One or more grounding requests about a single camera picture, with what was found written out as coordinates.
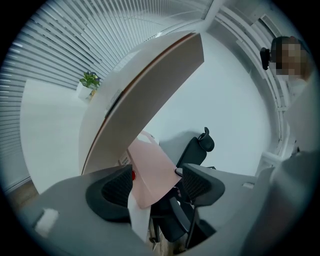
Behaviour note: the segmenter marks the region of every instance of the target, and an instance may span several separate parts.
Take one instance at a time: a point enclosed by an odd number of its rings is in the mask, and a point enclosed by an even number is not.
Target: potted plant
[[[83,73],[83,78],[79,80],[76,93],[79,98],[86,99],[90,94],[94,95],[100,86],[100,77],[95,72]]]

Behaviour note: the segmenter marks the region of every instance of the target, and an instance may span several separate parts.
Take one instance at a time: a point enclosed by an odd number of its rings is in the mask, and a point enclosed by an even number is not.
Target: desk surface
[[[79,130],[88,103],[75,92],[31,79],[25,83],[20,111],[21,146],[39,194],[80,174]],[[132,229],[145,241],[150,207],[140,209],[130,194],[128,209]]]

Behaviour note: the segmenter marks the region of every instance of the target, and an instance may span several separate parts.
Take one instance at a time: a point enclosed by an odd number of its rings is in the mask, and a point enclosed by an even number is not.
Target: white wall
[[[22,151],[0,160],[0,177],[4,191],[30,177]]]
[[[266,106],[238,59],[202,33],[204,64],[177,90],[145,127],[176,164],[193,136],[208,127],[215,148],[203,166],[255,175],[271,140]]]

